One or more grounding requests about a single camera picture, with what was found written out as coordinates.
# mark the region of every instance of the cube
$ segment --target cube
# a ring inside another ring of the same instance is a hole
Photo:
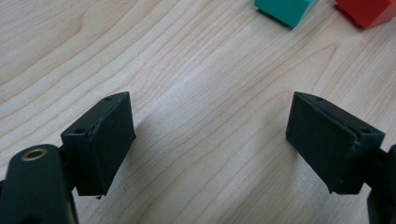
[[[281,23],[296,27],[317,2],[318,0],[255,0],[254,5]]]
[[[362,28],[369,28],[396,17],[396,0],[335,0]]]

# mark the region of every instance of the wooden table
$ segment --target wooden table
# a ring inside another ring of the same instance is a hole
[[[131,93],[137,139],[81,223],[368,223],[286,141],[294,91],[396,142],[396,21],[356,28],[322,0],[290,30],[253,1],[0,2],[1,177],[101,98]]]

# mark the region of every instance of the red object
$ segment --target red object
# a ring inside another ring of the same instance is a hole
[[[363,28],[396,17],[396,0],[335,0]]]

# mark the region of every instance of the table surface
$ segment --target table surface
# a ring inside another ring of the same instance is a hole
[[[395,143],[396,20],[361,30],[323,0],[295,29],[253,1],[0,2],[0,176],[10,158],[129,91],[137,139],[81,223],[368,223],[286,141],[295,91]]]

